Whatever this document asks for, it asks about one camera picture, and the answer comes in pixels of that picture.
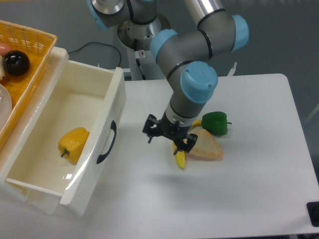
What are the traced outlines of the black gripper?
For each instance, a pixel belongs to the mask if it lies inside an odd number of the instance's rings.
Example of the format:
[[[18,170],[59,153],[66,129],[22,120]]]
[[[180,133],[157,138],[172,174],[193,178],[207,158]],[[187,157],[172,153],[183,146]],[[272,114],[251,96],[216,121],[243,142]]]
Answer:
[[[198,136],[196,134],[188,134],[190,125],[185,125],[180,121],[169,119],[166,112],[158,120],[154,115],[149,114],[144,124],[142,132],[147,135],[148,143],[151,143],[153,137],[163,136],[174,142],[176,149],[173,151],[190,152],[195,146]]]

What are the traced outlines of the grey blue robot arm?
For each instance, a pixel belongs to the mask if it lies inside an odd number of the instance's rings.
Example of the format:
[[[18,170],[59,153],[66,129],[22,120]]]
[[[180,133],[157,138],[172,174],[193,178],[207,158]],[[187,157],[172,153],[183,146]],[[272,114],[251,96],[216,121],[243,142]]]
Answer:
[[[250,34],[247,21],[230,15],[219,0],[187,0],[197,29],[181,36],[164,26],[155,0],[90,0],[87,4],[100,28],[116,25],[124,45],[151,52],[173,90],[162,118],[149,115],[143,132],[149,138],[172,140],[177,151],[191,151],[197,136],[188,130],[218,83],[206,60],[245,46]]]

